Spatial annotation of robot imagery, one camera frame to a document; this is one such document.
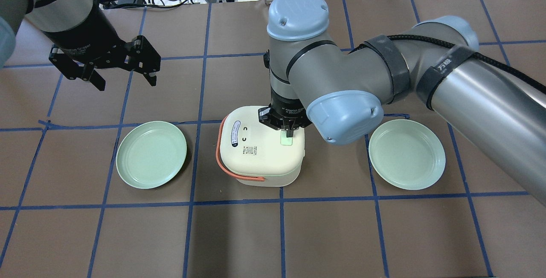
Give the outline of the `black gripper pressing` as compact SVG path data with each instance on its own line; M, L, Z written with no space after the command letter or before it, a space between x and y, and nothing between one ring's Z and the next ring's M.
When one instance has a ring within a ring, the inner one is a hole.
M273 130L283 131L285 139L292 138L299 128L312 124L300 99L286 98L279 95L273 88L270 91L269 105L258 109L259 123Z

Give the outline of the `black idle gripper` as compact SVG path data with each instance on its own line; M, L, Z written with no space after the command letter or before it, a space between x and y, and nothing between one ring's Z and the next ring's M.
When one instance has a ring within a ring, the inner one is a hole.
M77 26L42 33L55 45L49 51L49 61L69 80L79 78L104 91L106 81L94 67L121 68L141 74L152 87L157 84L161 56L156 49L144 35L124 42L97 5Z

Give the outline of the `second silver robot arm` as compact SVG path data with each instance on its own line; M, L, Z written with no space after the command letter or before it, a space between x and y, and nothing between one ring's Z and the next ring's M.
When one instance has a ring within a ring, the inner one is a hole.
M123 41L100 9L115 0L1 0L1 65L12 56L23 20L52 41L49 61L68 80L80 79L99 91L98 70L120 68L157 84L161 57L142 35Z

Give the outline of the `silver robot arm pressing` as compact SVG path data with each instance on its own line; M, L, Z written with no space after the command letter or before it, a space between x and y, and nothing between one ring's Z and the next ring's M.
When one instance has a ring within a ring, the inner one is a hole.
M264 64L271 102L258 121L292 136L314 124L335 145L382 121L382 106L415 92L540 203L545 203L545 86L479 53L467 21L443 16L343 53L325 0L273 0Z

